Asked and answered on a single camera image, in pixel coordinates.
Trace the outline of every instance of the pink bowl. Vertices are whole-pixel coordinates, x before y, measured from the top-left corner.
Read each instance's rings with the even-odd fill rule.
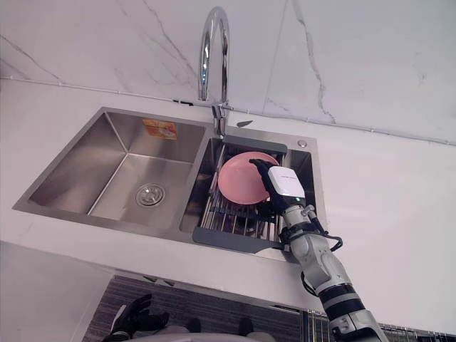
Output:
[[[245,152],[228,160],[220,170],[220,192],[231,202],[255,204],[269,197],[255,165],[250,159],[262,159],[279,165],[270,155],[262,152]]]

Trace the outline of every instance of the sink rim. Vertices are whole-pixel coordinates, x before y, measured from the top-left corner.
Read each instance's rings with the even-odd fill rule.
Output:
[[[54,168],[61,162],[61,160],[67,155],[68,151],[73,148],[73,146],[80,140],[80,138],[92,127],[94,122],[100,118],[104,113],[119,113],[125,115],[132,115],[140,118],[152,118],[157,120],[164,121],[173,121],[176,123],[184,123],[189,125],[196,125],[204,128],[204,133],[200,141],[197,154],[192,163],[192,169],[187,176],[186,190],[183,192],[183,200],[179,206],[177,206],[176,215],[172,218],[170,223],[171,229],[159,229],[154,227],[150,229],[149,234],[144,234],[144,227],[147,227],[143,224],[137,224],[134,222],[126,221],[116,221],[114,219],[108,219],[104,217],[90,216],[87,214],[81,214],[76,212],[69,212],[63,209],[57,209],[52,207],[41,206],[36,203],[29,202],[31,195],[41,186],[43,181],[50,175]],[[314,180],[314,190],[316,197],[316,205],[318,207],[318,218],[321,221],[322,225],[326,226],[326,210],[323,200],[323,184],[321,180],[321,170],[320,164],[318,161],[318,148],[315,138],[303,137],[299,135],[287,135],[285,133],[274,133],[261,130],[253,130],[250,128],[238,128],[235,126],[227,126],[227,135],[233,135],[241,138],[251,138],[256,140],[265,140],[273,143],[285,144],[289,150],[301,150],[307,151],[311,154],[311,163],[313,168],[313,180]],[[131,234],[139,234],[145,237],[159,237],[163,239],[170,239],[176,242],[185,242],[190,244],[198,244],[193,241],[192,233],[182,231],[180,229],[180,222],[183,219],[185,208],[187,206],[187,201],[190,198],[190,194],[195,183],[196,176],[198,174],[202,159],[204,157],[204,152],[206,150],[207,144],[210,139],[220,139],[220,136],[214,133],[213,123],[205,121],[196,121],[188,120],[182,118],[174,118],[164,115],[156,115],[153,113],[144,113],[139,111],[132,110],[121,110],[117,108],[102,107],[96,114],[76,133],[76,135],[66,144],[66,146],[54,157],[54,159],[49,163],[49,165],[43,170],[43,172],[33,181],[33,183],[27,188],[27,190],[21,195],[17,200],[16,204],[12,209],[28,212],[31,214],[39,214],[41,216],[52,217],[54,219],[62,219],[76,224],[89,224],[92,226],[114,229],[122,232],[127,232]],[[307,145],[305,147],[298,144],[299,140],[305,140]],[[206,248],[217,248],[201,245]],[[290,260],[287,255],[284,255],[282,251],[276,249],[263,249],[260,252],[257,252],[258,257],[266,257],[268,259],[275,259],[280,261],[295,262]]]

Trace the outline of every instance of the dish rack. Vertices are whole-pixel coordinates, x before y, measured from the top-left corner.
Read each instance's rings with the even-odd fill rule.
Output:
[[[269,148],[254,150],[271,155],[283,166],[286,146],[269,144],[271,144],[268,145]],[[236,249],[241,252],[257,252],[268,247],[282,248],[279,239],[281,231],[281,218],[279,216],[262,215],[258,204],[233,203],[222,195],[218,186],[218,176],[223,164],[235,155],[251,150],[244,146],[239,147],[224,142],[209,188],[204,213],[194,232],[193,237],[196,242]]]

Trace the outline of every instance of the faucet spout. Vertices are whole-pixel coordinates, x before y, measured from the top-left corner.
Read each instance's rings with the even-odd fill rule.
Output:
[[[225,107],[228,106],[229,26],[227,13],[219,6],[214,7],[209,12],[204,23],[199,55],[198,98],[203,101],[207,100],[211,45],[218,27],[220,27],[220,37],[222,38],[222,94],[220,100],[212,104],[212,112],[214,115],[214,128],[217,134],[224,135],[227,116]]]

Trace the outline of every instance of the white countertop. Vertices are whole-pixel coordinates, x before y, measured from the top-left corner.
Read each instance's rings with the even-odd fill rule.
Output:
[[[193,120],[209,108],[1,81],[1,240],[96,264],[321,310],[294,264],[12,210],[103,106]],[[232,113],[229,123],[318,141],[328,230],[364,304],[382,323],[456,333],[456,148]]]

